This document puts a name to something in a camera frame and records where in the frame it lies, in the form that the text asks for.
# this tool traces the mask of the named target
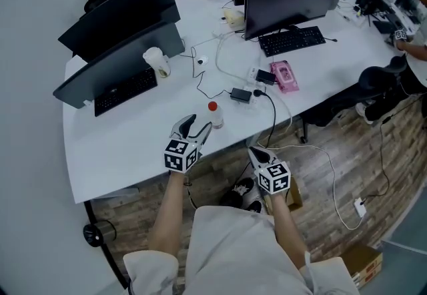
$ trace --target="black shoe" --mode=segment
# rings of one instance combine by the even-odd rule
[[[246,208],[246,211],[261,213],[261,209],[262,209],[261,202],[256,200],[252,204],[250,204],[248,208]]]
[[[251,178],[244,178],[237,182],[234,187],[230,190],[230,192],[236,192],[240,196],[244,196],[245,194],[248,194],[250,191],[252,191],[252,188],[254,188],[255,183],[253,179]]]
[[[241,208],[243,204],[243,196],[248,194],[255,183],[253,179],[246,178],[237,182],[232,189],[228,190],[220,200],[220,206],[231,206]]]

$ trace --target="black power adapter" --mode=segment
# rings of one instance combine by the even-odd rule
[[[235,101],[239,101],[241,103],[249,103],[251,100],[252,93],[249,91],[245,91],[244,89],[236,89],[233,88],[230,98]]]
[[[274,83],[276,82],[276,74],[259,69],[258,73],[256,73],[255,80],[262,81],[263,83],[266,83],[268,85],[274,85]]]

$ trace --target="shoe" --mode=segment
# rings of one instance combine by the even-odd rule
[[[243,196],[254,188],[255,182],[251,178],[245,178],[237,182],[232,189],[228,190],[220,200],[220,206],[231,206],[241,208]]]
[[[370,121],[368,118],[366,118],[366,115],[365,115],[366,105],[364,105],[363,103],[357,103],[355,108],[358,115],[360,117],[363,117],[363,119],[367,124],[372,125],[374,123],[373,121]]]
[[[246,208],[246,211],[261,213],[261,209],[262,209],[261,202],[256,200],[252,204],[250,204],[248,208]]]
[[[254,185],[255,183],[253,179],[245,178],[240,180],[238,183],[236,183],[230,191],[236,192],[240,196],[244,196],[245,194],[248,194],[250,191],[252,191],[252,188],[254,188]]]

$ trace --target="red bottle cap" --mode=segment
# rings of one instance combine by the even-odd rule
[[[209,110],[211,111],[215,111],[218,108],[218,104],[215,101],[211,101],[207,107],[209,108]]]

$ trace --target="wooden floor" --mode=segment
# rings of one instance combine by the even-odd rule
[[[414,98],[407,99],[398,109],[413,101]],[[335,211],[332,199],[333,173],[327,155],[308,147],[288,147],[278,152],[278,156],[289,163],[300,187],[304,206],[292,214],[314,260],[337,256],[356,241],[368,244],[378,241],[405,210],[426,175],[427,136],[422,129],[420,108],[421,102],[417,101],[382,126],[384,167],[391,186],[385,196],[370,198],[366,202],[368,214],[362,225],[354,231],[343,226]],[[271,147],[299,144],[297,131],[300,126],[297,120],[285,133],[285,124],[279,125]],[[380,165],[380,123],[371,127],[351,109],[329,126],[310,126],[309,131],[308,144],[326,150],[332,158],[337,177],[338,207],[347,225],[354,227],[358,223],[353,207],[354,199],[384,192],[387,186]],[[247,163],[248,154],[243,142],[204,158],[190,175],[194,202],[198,206],[217,204]],[[110,220],[117,229],[117,239],[109,244],[109,248],[124,274],[123,255],[147,248],[147,234],[154,223],[166,181],[167,176],[161,176],[140,184],[138,196],[92,201],[96,216]],[[178,278],[181,289],[194,215],[186,192],[183,197]]]

